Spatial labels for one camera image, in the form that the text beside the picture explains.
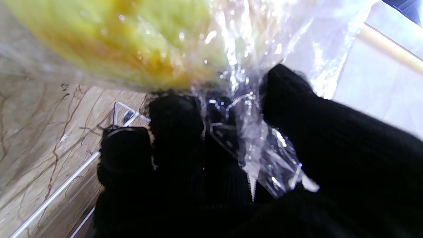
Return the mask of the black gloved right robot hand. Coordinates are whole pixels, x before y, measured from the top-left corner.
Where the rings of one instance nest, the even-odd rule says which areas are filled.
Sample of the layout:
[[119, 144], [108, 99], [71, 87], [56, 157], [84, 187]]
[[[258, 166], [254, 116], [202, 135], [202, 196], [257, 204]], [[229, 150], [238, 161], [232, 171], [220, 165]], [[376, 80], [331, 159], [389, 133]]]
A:
[[422, 141], [317, 96], [284, 65], [260, 88], [266, 123], [293, 142], [319, 191], [255, 199], [205, 131], [199, 100], [164, 92], [143, 127], [103, 131], [95, 238], [421, 238]]

